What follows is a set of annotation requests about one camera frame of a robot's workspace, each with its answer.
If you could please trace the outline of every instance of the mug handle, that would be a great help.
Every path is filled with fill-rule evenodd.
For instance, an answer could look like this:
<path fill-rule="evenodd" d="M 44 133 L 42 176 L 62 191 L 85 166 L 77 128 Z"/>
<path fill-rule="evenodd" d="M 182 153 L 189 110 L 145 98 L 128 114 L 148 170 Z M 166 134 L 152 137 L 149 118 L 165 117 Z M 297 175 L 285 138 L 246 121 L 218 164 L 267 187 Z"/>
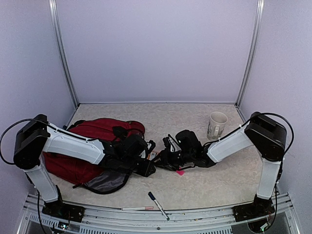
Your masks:
<path fill-rule="evenodd" d="M 219 126 L 217 125 L 215 128 L 214 128 L 214 137 L 216 137 L 219 133 Z"/>

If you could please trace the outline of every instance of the metal frame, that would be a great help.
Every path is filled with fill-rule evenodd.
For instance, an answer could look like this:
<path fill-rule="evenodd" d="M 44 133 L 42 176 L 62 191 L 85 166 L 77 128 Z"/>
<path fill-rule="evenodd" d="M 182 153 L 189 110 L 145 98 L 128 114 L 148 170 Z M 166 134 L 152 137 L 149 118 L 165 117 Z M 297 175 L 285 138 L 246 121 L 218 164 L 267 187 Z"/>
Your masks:
<path fill-rule="evenodd" d="M 238 109 L 240 108 L 240 105 L 244 98 L 244 94 L 245 94 L 247 83 L 248 83 L 249 76 L 250 76 L 250 71 L 252 69 L 254 55 L 255 55 L 256 46 L 258 42 L 258 36 L 260 32 L 263 9 L 264 9 L 264 0 L 258 0 L 257 12 L 256 12 L 254 28 L 253 28 L 252 43 L 251 43 L 250 50 L 249 50 L 247 65 L 246 65 L 245 72 L 244 72 L 244 78 L 243 78 L 242 85 L 240 87 L 240 90 L 236 99 L 236 103 L 235 103 Z"/>
<path fill-rule="evenodd" d="M 61 30 L 60 30 L 60 25 L 59 25 L 59 16 L 58 16 L 58 9 L 57 9 L 57 3 L 56 0 L 49 0 L 49 6 L 50 6 L 50 12 L 51 12 L 51 18 L 52 18 L 52 23 L 55 31 L 55 35 L 57 38 L 57 44 L 58 44 L 58 52 L 62 61 L 62 66 L 66 78 L 66 83 L 69 89 L 70 96 L 72 98 L 74 107 L 77 109 L 79 107 L 79 100 L 74 88 L 73 81 L 71 79 L 69 69 L 68 69 L 68 63 L 66 59 L 66 54 L 65 54 L 65 49 L 62 41 L 62 35 L 61 35 Z"/>
<path fill-rule="evenodd" d="M 301 234 L 298 219 L 288 194 L 277 196 L 277 213 L 285 213 L 292 234 Z M 122 211 L 117 208 L 106 208 L 92 205 L 66 202 L 82 205 L 86 208 L 82 223 L 71 222 L 67 233 L 74 234 L 139 234 L 139 233 L 171 233 L 178 234 L 216 234 L 232 233 L 232 226 L 247 223 L 235 222 L 232 207 L 221 206 L 205 209 L 167 211 L 170 221 L 164 219 L 160 211 Z M 44 226 L 57 226 L 61 219 L 41 214 Z M 20 216 L 17 234 L 25 234 L 29 222 L 39 223 L 37 211 L 37 196 L 28 195 Z"/>

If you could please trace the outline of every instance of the vertical metal pole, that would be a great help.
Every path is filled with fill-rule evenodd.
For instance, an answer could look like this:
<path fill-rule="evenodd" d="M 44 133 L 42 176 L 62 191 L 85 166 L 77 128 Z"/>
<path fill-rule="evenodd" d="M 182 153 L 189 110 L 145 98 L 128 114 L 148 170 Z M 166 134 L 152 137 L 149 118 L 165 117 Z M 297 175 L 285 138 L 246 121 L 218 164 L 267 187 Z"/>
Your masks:
<path fill-rule="evenodd" d="M 258 0 L 257 12 L 256 12 L 255 21 L 254 21 L 254 28 L 253 28 L 252 43 L 251 43 L 250 50 L 249 50 L 249 55 L 248 55 L 247 65 L 245 68 L 243 82 L 242 82 L 242 85 L 240 87 L 238 97 L 237 97 L 236 103 L 235 103 L 235 105 L 238 109 L 240 108 L 240 105 L 242 103 L 242 100 L 243 100 L 243 97 L 244 97 L 244 94 L 246 91 L 247 83 L 249 80 L 250 71 L 251 71 L 252 65 L 253 65 L 254 55 L 255 55 L 256 46 L 257 46 L 257 42 L 258 42 L 258 36 L 259 36 L 259 32 L 260 32 L 260 25 L 261 25 L 261 19 L 262 19 L 262 14 L 263 14 L 263 8 L 264 8 L 264 0 Z"/>
<path fill-rule="evenodd" d="M 75 88 L 73 85 L 73 81 L 71 79 L 69 69 L 68 69 L 68 63 L 67 63 L 64 45 L 63 45 L 63 41 L 62 41 L 62 35 L 61 35 L 61 31 L 60 31 L 56 0 L 49 0 L 49 6 L 50 6 L 50 12 L 51 12 L 51 17 L 52 17 L 55 35 L 57 37 L 58 52 L 59 52 L 59 55 L 60 55 L 60 58 L 62 61 L 64 73 L 65 73 L 66 83 L 67 83 L 71 98 L 73 100 L 73 104 L 74 104 L 75 108 L 77 109 L 79 106 L 79 100 L 77 98 L 76 91 L 75 91 Z"/>

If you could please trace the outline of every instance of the white wall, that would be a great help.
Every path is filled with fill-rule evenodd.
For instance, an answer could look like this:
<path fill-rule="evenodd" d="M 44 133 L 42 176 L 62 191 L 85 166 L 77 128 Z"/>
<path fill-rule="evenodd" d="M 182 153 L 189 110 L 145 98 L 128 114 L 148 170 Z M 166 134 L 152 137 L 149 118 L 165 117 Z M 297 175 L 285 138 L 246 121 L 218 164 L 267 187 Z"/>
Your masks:
<path fill-rule="evenodd" d="M 12 123 L 46 114 L 63 126 L 74 112 L 66 87 L 47 0 L 0 0 L 0 134 Z M 16 131 L 2 143 L 13 160 Z M 11 234 L 30 184 L 15 166 L 0 161 L 0 233 Z"/>
<path fill-rule="evenodd" d="M 81 103 L 232 102 L 257 0 L 67 0 L 58 15 Z"/>
<path fill-rule="evenodd" d="M 266 0 L 242 111 L 246 117 L 275 112 L 293 125 L 279 185 L 290 193 L 304 233 L 311 233 L 312 1 Z"/>

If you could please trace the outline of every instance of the robotic arm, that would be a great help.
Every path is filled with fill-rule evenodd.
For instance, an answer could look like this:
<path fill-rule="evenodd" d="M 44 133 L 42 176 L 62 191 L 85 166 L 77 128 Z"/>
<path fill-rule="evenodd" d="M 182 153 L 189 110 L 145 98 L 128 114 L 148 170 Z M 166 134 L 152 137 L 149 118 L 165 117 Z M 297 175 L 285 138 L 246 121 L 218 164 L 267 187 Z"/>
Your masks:
<path fill-rule="evenodd" d="M 47 116 L 38 115 L 16 137 L 14 163 L 23 169 L 44 200 L 44 214 L 81 222 L 84 208 L 62 202 L 58 187 L 51 181 L 41 153 L 58 153 L 88 161 L 103 168 L 119 172 L 135 172 L 148 177 L 156 169 L 147 156 L 155 143 L 145 142 L 138 135 L 130 135 L 124 141 L 90 139 L 66 130 L 47 121 Z"/>
<path fill-rule="evenodd" d="M 274 213 L 271 197 L 282 173 L 286 136 L 283 125 L 256 112 L 244 127 L 204 146 L 189 130 L 178 133 L 177 141 L 170 137 L 164 138 L 166 149 L 159 153 L 155 163 L 156 166 L 172 171 L 185 169 L 181 167 L 187 163 L 193 164 L 189 167 L 211 167 L 244 148 L 255 146 L 263 162 L 257 193 L 252 204 L 234 207 L 236 221 L 247 220 Z"/>

